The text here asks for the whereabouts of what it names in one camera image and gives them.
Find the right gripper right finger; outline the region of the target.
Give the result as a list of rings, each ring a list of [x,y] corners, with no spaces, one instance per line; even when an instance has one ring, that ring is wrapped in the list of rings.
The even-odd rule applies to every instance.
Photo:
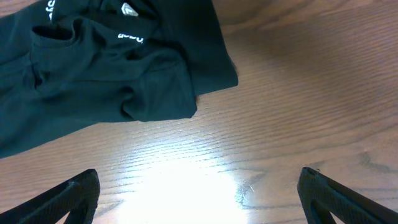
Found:
[[[308,223],[397,224],[397,212],[351,190],[329,177],[304,167],[297,191]]]

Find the black polo shirt with logo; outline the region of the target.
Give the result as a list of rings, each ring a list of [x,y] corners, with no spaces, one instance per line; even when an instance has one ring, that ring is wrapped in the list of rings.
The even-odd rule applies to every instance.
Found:
[[[211,1],[37,1],[1,18],[1,157],[237,84]]]

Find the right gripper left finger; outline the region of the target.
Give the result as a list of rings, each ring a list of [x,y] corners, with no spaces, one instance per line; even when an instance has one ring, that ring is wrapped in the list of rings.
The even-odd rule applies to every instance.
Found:
[[[1,214],[1,223],[91,224],[98,206],[100,181],[88,169]]]

